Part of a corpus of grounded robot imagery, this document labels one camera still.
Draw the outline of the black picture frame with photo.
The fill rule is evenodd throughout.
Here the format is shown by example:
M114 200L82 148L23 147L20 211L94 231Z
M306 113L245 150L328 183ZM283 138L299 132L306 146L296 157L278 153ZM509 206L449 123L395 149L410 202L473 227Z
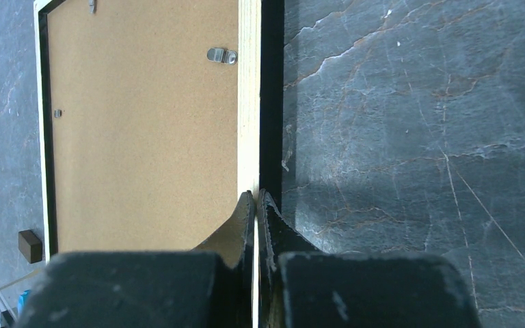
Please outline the black picture frame with photo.
M189 251L258 203L263 1L36 1L46 263ZM257 208L253 316L259 318Z

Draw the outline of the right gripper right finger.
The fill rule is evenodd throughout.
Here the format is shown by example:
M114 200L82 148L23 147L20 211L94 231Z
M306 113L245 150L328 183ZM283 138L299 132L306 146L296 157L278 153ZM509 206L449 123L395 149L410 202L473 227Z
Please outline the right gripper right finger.
M445 258L419 252L329 254L258 195L260 327L480 327Z

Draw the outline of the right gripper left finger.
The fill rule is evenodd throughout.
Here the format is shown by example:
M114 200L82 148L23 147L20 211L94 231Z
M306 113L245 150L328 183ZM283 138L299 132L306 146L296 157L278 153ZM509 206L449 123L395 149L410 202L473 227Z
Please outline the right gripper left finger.
M189 251L56 255L17 327L254 327L256 204L243 192L229 219Z

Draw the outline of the small brown wooden block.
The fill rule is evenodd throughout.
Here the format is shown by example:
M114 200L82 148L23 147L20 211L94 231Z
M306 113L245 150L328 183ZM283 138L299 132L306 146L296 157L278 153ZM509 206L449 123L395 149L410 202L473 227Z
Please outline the small brown wooden block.
M32 230L23 230L18 233L18 250L30 264L41 262L43 259L42 241Z

